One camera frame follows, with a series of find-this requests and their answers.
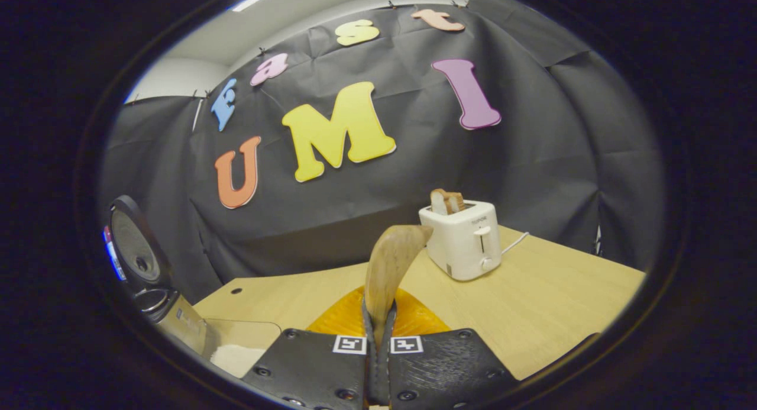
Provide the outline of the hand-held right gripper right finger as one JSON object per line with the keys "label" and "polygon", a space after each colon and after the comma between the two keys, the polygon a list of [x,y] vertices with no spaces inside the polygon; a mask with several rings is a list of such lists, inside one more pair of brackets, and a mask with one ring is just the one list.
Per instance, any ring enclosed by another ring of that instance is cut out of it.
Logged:
{"label": "hand-held right gripper right finger", "polygon": [[519,383],[475,330],[447,327],[402,289],[378,354],[378,401],[390,410],[472,410]]}

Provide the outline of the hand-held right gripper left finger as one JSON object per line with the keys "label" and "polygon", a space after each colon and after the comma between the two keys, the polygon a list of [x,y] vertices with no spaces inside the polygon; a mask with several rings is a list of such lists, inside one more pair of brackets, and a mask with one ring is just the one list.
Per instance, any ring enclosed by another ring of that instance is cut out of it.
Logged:
{"label": "hand-held right gripper left finger", "polygon": [[242,381],[290,406],[369,410],[376,341],[363,296],[357,287],[308,328],[283,330]]}

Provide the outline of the white rice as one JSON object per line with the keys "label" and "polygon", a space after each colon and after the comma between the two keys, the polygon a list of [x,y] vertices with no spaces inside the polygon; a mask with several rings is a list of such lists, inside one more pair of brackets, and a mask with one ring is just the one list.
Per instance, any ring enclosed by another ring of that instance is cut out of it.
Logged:
{"label": "white rice", "polygon": [[241,379],[248,374],[265,351],[265,348],[227,344],[219,346],[211,354],[210,362],[233,377]]}

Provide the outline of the wooden spoon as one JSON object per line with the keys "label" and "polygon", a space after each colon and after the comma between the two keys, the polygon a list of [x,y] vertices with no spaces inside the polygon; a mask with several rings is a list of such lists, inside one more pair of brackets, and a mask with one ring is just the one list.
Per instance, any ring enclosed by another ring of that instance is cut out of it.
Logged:
{"label": "wooden spoon", "polygon": [[389,311],[401,280],[432,233],[430,226],[394,225],[382,233],[371,251],[363,302],[378,345],[386,332]]}

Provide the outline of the silver rice cooker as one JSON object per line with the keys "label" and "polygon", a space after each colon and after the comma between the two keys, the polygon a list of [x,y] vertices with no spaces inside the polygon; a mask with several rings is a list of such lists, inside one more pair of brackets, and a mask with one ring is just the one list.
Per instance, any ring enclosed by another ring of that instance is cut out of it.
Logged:
{"label": "silver rice cooker", "polygon": [[163,334],[208,356],[208,324],[172,284],[172,265],[136,201],[120,195],[108,221],[115,257],[124,271],[133,305]]}

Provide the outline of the clear plastic container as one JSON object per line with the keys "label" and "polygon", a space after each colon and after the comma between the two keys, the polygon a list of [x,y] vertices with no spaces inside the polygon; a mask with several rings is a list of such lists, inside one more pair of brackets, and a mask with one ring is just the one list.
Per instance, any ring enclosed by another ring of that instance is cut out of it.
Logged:
{"label": "clear plastic container", "polygon": [[271,322],[251,322],[222,319],[206,319],[209,328],[211,354],[222,345],[237,344],[251,348],[265,348],[268,350],[282,333],[281,327]]}

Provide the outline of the white toaster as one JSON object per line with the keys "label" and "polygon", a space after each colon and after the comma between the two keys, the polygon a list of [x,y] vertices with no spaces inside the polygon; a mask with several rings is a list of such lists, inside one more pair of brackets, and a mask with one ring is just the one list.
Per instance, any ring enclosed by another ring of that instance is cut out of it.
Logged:
{"label": "white toaster", "polygon": [[428,256],[449,277],[469,281],[500,267],[503,249],[495,206],[465,200],[454,214],[437,214],[431,206],[419,210],[420,224],[433,228]]}

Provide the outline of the toast slice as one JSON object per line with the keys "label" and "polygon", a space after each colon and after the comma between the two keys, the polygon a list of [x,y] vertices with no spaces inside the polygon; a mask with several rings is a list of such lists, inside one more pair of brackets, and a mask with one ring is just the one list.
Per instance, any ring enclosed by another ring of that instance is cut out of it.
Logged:
{"label": "toast slice", "polygon": [[430,192],[432,212],[440,215],[459,213],[465,210],[465,203],[461,193],[447,192],[434,189]]}

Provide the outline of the computer monitor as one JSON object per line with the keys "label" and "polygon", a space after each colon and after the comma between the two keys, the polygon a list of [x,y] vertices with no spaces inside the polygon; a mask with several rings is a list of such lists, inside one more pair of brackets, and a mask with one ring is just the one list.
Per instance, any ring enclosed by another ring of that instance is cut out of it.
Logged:
{"label": "computer monitor", "polygon": [[125,281],[125,273],[122,269],[121,262],[119,261],[119,258],[116,253],[114,241],[112,238],[110,227],[105,226],[103,228],[103,241],[105,242],[106,251],[108,252],[108,256],[110,257],[111,264],[113,267],[113,270],[118,278],[119,281],[124,282]]}

